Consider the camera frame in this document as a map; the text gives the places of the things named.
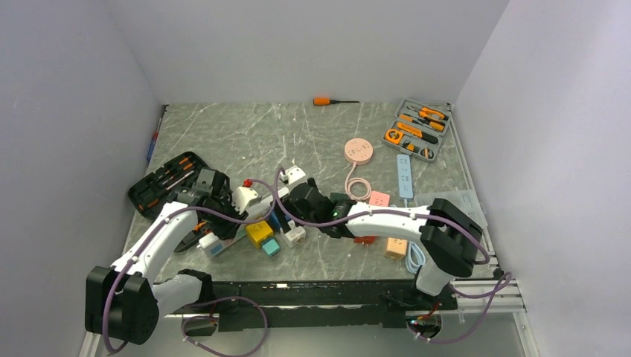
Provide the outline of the dark green cube adapter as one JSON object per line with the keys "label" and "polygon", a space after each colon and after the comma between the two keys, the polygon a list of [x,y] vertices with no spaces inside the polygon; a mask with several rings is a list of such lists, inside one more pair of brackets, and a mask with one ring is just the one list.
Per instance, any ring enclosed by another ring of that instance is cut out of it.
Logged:
{"label": "dark green cube adapter", "polygon": [[342,202],[350,200],[350,197],[346,193],[330,193],[330,200],[332,202]]}

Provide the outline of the grey tool case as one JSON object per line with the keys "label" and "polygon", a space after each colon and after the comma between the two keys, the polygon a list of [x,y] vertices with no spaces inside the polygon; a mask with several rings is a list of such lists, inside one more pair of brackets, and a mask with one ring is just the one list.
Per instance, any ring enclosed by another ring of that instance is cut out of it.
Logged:
{"label": "grey tool case", "polygon": [[[425,104],[406,98],[401,101],[394,119],[387,125],[381,139],[386,146],[402,154],[431,163],[435,161],[442,147],[451,122],[452,105],[450,103]],[[389,129],[396,129],[403,135],[398,145],[384,139]],[[435,154],[431,161],[419,155],[419,151],[426,147]]]}

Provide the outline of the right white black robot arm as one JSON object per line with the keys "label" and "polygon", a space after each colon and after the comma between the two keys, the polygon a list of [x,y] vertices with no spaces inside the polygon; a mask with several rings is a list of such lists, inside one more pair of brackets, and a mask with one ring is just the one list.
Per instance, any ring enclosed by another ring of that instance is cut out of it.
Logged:
{"label": "right white black robot arm", "polygon": [[323,196],[314,179],[295,185],[276,198],[278,207],[299,225],[317,228],[332,238],[392,237],[422,245],[428,257],[410,288],[412,303],[427,309],[456,277],[470,277],[486,264],[481,226],[446,199],[428,206],[392,208]]}

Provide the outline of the white power strip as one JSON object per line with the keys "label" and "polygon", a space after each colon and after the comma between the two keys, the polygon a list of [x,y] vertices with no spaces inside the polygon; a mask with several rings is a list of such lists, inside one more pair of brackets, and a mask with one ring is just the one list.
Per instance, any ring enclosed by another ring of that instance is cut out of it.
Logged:
{"label": "white power strip", "polygon": [[[259,203],[252,205],[246,212],[244,212],[246,214],[245,220],[261,221],[262,217],[270,209],[273,201],[273,196],[267,196],[265,198],[261,196],[261,200]],[[221,240],[214,233],[211,233],[209,231],[200,238],[200,240],[196,244],[196,248],[203,252],[209,258],[216,257],[238,240],[242,239],[243,237],[247,237],[245,231],[246,226],[247,225],[238,225],[234,237],[224,240]]]}

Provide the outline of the red cube adapter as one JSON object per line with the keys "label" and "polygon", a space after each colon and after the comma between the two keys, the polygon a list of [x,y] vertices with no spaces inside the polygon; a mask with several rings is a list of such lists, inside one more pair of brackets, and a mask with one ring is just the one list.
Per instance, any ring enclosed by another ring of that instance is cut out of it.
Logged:
{"label": "red cube adapter", "polygon": [[364,236],[364,237],[355,237],[353,242],[361,245],[372,245],[376,241],[375,236]]}

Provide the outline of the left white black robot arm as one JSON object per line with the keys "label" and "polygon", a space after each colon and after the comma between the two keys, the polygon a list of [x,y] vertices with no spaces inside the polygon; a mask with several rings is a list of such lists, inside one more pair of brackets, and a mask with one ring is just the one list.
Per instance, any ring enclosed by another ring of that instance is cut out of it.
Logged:
{"label": "left white black robot arm", "polygon": [[208,310],[216,297],[210,274],[187,268],[165,283],[157,283],[157,275],[200,220],[210,223],[215,236],[231,239],[259,198],[249,187],[232,190],[228,176],[212,169],[172,189],[136,244],[110,266],[88,273],[86,330],[140,345],[165,315],[187,305],[195,312]]}

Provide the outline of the pink cube adapter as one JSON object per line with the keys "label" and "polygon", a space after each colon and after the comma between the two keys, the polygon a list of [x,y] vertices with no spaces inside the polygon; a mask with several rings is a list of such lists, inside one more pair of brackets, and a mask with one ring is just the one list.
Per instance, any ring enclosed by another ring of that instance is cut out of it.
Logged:
{"label": "pink cube adapter", "polygon": [[368,204],[380,207],[388,207],[390,204],[390,200],[391,197],[389,194],[373,190],[368,199]]}

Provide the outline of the light blue power strip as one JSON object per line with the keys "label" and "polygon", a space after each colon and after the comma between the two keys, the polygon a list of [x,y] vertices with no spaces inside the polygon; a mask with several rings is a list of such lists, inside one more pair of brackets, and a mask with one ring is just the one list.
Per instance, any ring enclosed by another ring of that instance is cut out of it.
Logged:
{"label": "light blue power strip", "polygon": [[412,199],[414,197],[414,193],[411,180],[410,157],[408,155],[397,155],[397,178],[399,197],[404,200]]}

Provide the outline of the clear plastic screw box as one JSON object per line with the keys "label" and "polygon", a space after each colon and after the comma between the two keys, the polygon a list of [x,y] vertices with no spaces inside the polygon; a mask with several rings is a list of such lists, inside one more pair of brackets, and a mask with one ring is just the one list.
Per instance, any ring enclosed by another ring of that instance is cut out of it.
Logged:
{"label": "clear plastic screw box", "polygon": [[414,198],[417,206],[430,205],[435,199],[446,199],[474,220],[481,228],[488,227],[487,219],[474,190],[454,190],[439,193],[418,194]]}

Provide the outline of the black tool case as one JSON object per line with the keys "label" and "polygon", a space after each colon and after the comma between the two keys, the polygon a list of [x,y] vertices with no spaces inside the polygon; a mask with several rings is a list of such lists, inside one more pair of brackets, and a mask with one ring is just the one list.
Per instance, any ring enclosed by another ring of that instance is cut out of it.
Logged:
{"label": "black tool case", "polygon": [[194,181],[196,174],[204,168],[213,169],[195,152],[184,152],[146,174],[128,189],[127,197],[144,218],[155,219],[164,204],[170,201],[174,188],[184,181]]}

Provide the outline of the tan wooden cube adapter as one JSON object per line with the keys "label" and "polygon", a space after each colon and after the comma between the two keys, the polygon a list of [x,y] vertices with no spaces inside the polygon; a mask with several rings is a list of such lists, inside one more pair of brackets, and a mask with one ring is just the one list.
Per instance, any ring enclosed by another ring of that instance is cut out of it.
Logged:
{"label": "tan wooden cube adapter", "polygon": [[393,260],[403,260],[407,255],[407,249],[406,240],[389,237],[386,240],[385,256]]}

